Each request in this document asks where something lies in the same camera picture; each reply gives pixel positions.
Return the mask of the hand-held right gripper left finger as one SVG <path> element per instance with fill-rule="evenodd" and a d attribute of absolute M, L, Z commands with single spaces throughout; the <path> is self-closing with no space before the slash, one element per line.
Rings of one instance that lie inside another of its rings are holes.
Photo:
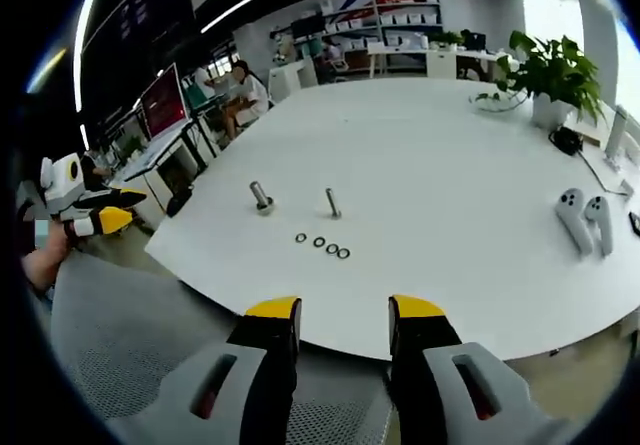
<path fill-rule="evenodd" d="M 183 361 L 149 406 L 110 420 L 110 431 L 122 444 L 285 443 L 301 310 L 296 296 L 254 305 L 226 342 Z"/>

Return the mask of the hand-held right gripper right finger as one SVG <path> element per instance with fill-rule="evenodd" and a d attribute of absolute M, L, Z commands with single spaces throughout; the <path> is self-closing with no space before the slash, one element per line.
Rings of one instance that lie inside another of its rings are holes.
<path fill-rule="evenodd" d="M 461 340 L 424 299 L 388 300 L 388 385 L 404 444 L 568 444 L 570 423 L 546 414 L 528 383 L 476 342 Z"/>

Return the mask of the person's left hand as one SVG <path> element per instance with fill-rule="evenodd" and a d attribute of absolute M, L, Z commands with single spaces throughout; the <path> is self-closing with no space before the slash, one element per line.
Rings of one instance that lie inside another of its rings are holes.
<path fill-rule="evenodd" d="M 32 290 L 42 295 L 55 283 L 62 262 L 71 251 L 64 226 L 50 222 L 45 244 L 21 258 L 21 265 Z"/>

